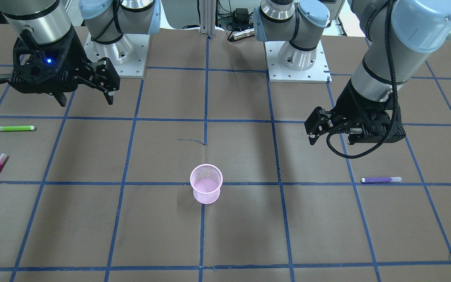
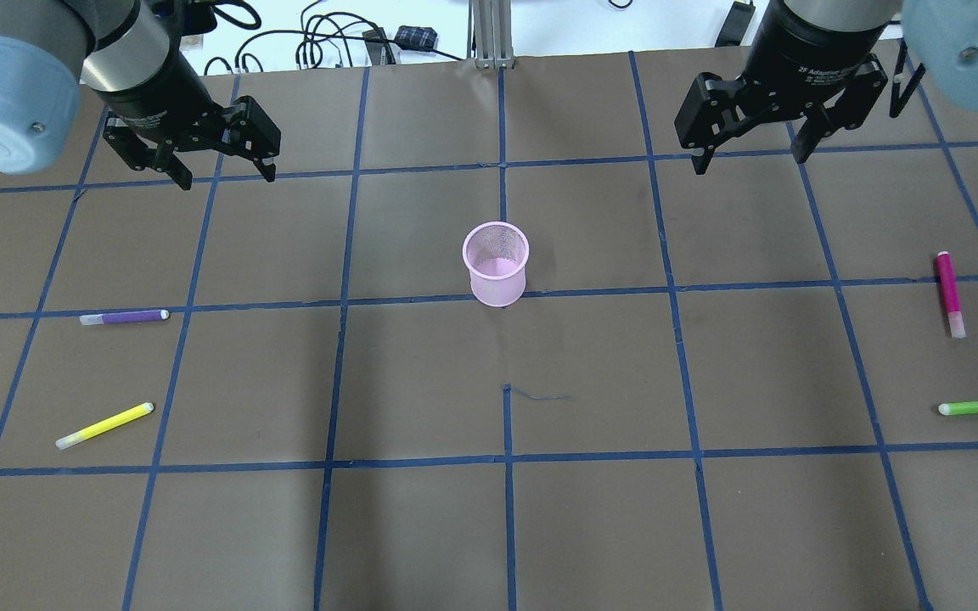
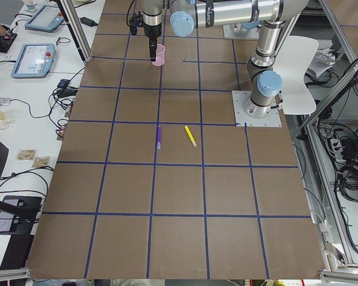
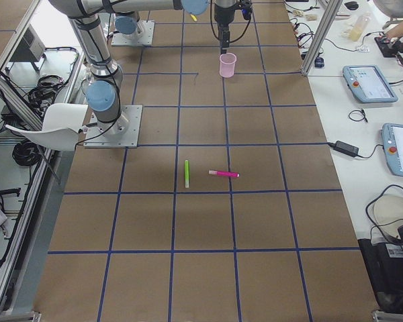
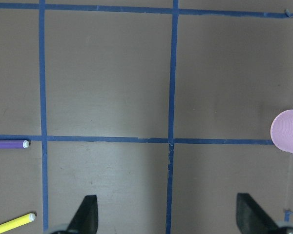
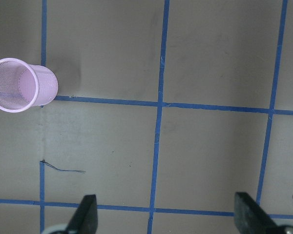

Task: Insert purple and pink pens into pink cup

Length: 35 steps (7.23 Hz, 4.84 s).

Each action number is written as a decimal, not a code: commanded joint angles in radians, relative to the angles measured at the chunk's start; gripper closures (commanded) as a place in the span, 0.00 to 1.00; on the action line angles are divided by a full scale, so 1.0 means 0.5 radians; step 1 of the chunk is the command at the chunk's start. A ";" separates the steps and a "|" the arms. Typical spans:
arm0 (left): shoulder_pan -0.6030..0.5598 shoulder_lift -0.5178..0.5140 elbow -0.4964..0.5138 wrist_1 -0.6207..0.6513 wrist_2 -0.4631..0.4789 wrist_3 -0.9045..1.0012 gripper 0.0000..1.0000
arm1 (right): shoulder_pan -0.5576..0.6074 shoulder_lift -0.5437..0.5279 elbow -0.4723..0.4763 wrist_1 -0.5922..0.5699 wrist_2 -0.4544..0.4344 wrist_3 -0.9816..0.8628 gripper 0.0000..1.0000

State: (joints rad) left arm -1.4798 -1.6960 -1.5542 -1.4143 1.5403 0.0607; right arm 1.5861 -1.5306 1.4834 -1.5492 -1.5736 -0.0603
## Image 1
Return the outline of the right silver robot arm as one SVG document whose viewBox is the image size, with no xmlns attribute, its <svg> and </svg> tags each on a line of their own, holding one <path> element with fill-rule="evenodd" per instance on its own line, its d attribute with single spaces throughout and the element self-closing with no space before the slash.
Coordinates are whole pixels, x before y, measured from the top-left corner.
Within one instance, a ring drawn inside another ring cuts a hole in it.
<svg viewBox="0 0 451 282">
<path fill-rule="evenodd" d="M 0 11 L 16 30 L 14 68 L 0 74 L 23 94 L 48 94 L 65 107 L 65 93 L 86 85 L 102 92 L 109 105 L 120 89 L 117 65 L 135 60 L 129 34 L 157 34 L 159 0 L 81 0 L 79 9 L 90 33 L 88 55 L 59 0 L 0 0 Z"/>
</svg>

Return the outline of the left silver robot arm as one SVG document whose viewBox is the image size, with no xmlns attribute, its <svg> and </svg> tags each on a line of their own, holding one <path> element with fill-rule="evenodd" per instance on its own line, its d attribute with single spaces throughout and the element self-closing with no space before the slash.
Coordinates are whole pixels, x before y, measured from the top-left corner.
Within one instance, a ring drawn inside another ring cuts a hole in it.
<svg viewBox="0 0 451 282">
<path fill-rule="evenodd" d="M 316 107 L 305 122 L 313 145 L 321 135 L 348 134 L 349 143 L 394 143 L 406 133 L 394 96 L 451 32 L 451 0 L 350 0 L 371 42 L 330 111 Z M 293 70 L 313 65 L 329 21 L 318 0 L 263 0 L 253 12 L 260 42 L 282 41 L 280 61 Z"/>
</svg>

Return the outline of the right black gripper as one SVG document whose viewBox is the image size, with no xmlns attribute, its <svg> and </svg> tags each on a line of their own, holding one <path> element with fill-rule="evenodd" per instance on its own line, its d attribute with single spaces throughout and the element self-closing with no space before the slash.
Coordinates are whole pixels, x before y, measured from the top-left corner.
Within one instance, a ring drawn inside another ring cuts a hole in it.
<svg viewBox="0 0 451 282">
<path fill-rule="evenodd" d="M 22 93 L 51 94 L 61 107 L 67 105 L 64 92 L 76 90 L 79 84 L 102 91 L 109 105 L 120 88 L 121 79 L 111 60 L 89 60 L 74 27 L 57 41 L 45 44 L 37 43 L 31 29 L 25 27 L 13 55 L 10 85 Z"/>
</svg>

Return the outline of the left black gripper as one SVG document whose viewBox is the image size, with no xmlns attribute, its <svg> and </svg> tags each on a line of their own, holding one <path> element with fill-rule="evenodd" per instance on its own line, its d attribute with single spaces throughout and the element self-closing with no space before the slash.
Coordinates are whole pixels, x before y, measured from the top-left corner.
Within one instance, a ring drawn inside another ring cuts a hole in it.
<svg viewBox="0 0 451 282">
<path fill-rule="evenodd" d="M 393 98 L 377 102 L 361 96 L 349 81 L 338 97 L 335 107 L 326 111 L 315 107 L 305 121 L 311 146 L 320 136 L 329 133 L 348 134 L 350 144 L 379 143 L 390 128 Z"/>
</svg>

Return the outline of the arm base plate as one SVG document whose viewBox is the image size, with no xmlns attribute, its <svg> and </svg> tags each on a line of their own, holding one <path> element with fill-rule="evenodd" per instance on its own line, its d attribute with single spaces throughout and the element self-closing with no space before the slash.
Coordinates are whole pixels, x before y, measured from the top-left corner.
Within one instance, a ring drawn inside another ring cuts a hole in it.
<svg viewBox="0 0 451 282">
<path fill-rule="evenodd" d="M 269 80 L 286 83 L 329 83 L 332 81 L 322 42 L 311 51 L 295 49 L 289 42 L 265 42 Z"/>
<path fill-rule="evenodd" d="M 103 57 L 109 58 L 121 78 L 142 79 L 146 69 L 150 37 L 148 34 L 125 34 L 120 41 L 103 45 L 91 41 L 91 37 L 88 36 L 84 49 L 92 61 L 97 62 Z"/>
</svg>

